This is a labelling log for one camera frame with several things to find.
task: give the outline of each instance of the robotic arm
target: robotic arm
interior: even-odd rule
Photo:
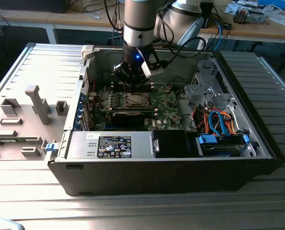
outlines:
[[[154,37],[165,39],[158,11],[174,31],[172,42],[175,44],[182,45],[197,36],[202,27],[201,0],[177,0],[167,8],[172,2],[174,0],[125,1],[123,58],[113,72],[121,81],[130,84],[132,90],[167,67],[165,61],[159,60],[152,45]],[[172,34],[168,34],[167,39],[171,41]]]

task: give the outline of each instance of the motherboard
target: motherboard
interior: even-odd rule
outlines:
[[[103,86],[89,96],[92,130],[183,129],[172,86],[147,84],[135,93],[123,84]]]

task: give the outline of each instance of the warning label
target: warning label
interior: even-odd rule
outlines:
[[[99,137],[98,158],[131,158],[131,137]]]

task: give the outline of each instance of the wire bundle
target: wire bundle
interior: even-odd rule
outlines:
[[[223,44],[224,40],[225,40],[225,42],[227,42],[228,35],[230,34],[230,31],[226,29],[226,36],[223,39],[221,38],[222,35],[223,35],[223,24],[224,24],[224,21],[223,21],[222,17],[219,16],[218,11],[215,8],[215,6],[213,6],[213,8],[214,8],[216,13],[211,13],[211,14],[216,16],[217,18],[210,17],[210,19],[212,19],[216,23],[218,32],[215,35],[215,37],[213,38],[213,40],[209,43],[209,45],[208,45],[208,47],[206,49],[209,49],[210,47],[211,47],[211,49],[213,49],[214,41],[215,41],[216,37],[219,34],[219,39],[218,39],[217,45],[216,45],[215,49],[213,49],[213,51],[215,51],[220,45]]]
[[[197,111],[197,107],[194,112],[191,114],[191,119],[194,120],[194,116]],[[213,116],[218,117],[218,121],[215,126],[213,126]],[[225,135],[235,135],[237,134],[234,129],[233,117],[229,115],[227,112],[216,109],[216,108],[208,108],[204,109],[203,116],[200,118],[203,120],[196,126],[198,132],[212,134],[216,136],[220,136],[221,132]]]

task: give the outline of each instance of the wooden table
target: wooden table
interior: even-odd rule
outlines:
[[[83,0],[83,4],[90,4],[91,0]],[[111,5],[114,0],[108,0],[108,5]],[[229,39],[262,41],[262,42],[278,42],[285,43],[285,26],[266,19],[264,24],[237,24],[233,23],[233,15],[223,13],[226,5],[231,3],[229,0],[215,0],[215,6],[225,22],[232,24]],[[103,8],[103,4],[89,7],[88,10],[96,10]],[[81,11],[80,1],[74,3],[73,8]],[[124,15],[124,5],[121,4],[121,18]],[[50,43],[58,43],[55,29],[74,29],[74,30],[89,30],[89,31],[112,31],[112,28],[107,19],[105,10],[100,10],[100,19],[96,19],[85,13],[75,12],[69,9],[66,13],[50,13],[38,11],[6,11],[0,9],[0,14],[4,19],[13,26],[27,26],[45,28],[48,34]],[[7,25],[0,17],[0,25]],[[211,24],[207,29],[201,29],[200,36],[209,39],[217,33],[215,24]]]

